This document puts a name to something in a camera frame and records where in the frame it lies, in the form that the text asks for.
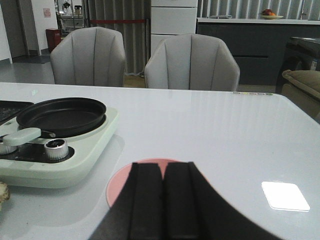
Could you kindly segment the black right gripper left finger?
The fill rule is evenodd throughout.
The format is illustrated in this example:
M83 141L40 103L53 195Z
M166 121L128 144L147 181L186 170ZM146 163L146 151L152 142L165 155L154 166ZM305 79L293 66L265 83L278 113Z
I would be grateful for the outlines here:
M156 163L133 163L116 201L90 240L160 240L163 180Z

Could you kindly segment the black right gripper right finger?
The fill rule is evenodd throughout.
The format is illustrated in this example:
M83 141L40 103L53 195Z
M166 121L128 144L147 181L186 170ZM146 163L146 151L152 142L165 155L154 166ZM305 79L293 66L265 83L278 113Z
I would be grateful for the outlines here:
M166 239L277 240L231 206L193 162L172 162L164 175Z

